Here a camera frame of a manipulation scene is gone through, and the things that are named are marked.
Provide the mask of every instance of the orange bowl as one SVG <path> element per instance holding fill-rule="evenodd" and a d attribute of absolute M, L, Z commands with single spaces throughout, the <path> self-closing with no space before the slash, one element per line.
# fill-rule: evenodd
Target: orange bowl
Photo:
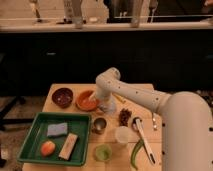
<path fill-rule="evenodd" d="M 95 110 L 98 107 L 99 100 L 91 99 L 89 97 L 92 95 L 93 90 L 86 90 L 79 94 L 76 99 L 76 105 L 80 110 L 91 111 Z"/>

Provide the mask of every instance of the black wall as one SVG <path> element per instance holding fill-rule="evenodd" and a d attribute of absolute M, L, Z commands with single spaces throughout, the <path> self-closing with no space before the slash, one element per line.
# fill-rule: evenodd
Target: black wall
<path fill-rule="evenodd" d="M 111 66 L 164 91 L 213 88 L 213 30 L 0 34 L 0 95 L 94 83 Z"/>

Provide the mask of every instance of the green tray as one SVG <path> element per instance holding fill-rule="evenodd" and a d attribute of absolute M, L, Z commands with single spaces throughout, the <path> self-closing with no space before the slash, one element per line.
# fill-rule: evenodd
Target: green tray
<path fill-rule="evenodd" d="M 57 138 L 47 137 L 47 127 L 49 124 L 63 122 L 68 123 L 68 133 L 72 132 L 78 135 L 78 140 L 68 161 L 58 158 L 67 136 Z M 88 114 L 38 113 L 19 152 L 18 161 L 82 166 L 86 161 L 90 126 L 91 116 Z M 40 148 L 41 144 L 47 140 L 53 141 L 56 144 L 56 149 L 52 155 L 43 157 L 40 153 Z"/>

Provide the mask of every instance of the sponge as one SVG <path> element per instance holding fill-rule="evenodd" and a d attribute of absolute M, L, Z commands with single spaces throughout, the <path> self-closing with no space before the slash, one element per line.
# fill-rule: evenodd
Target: sponge
<path fill-rule="evenodd" d="M 67 123 L 51 124 L 47 128 L 47 137 L 58 137 L 67 135 L 68 126 Z"/>

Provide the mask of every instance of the lime green bowl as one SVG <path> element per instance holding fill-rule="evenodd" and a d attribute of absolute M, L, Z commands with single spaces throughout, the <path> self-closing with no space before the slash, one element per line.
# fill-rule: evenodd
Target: lime green bowl
<path fill-rule="evenodd" d="M 98 161 L 106 162 L 112 156 L 112 149 L 107 144 L 99 145 L 95 148 L 95 157 Z"/>

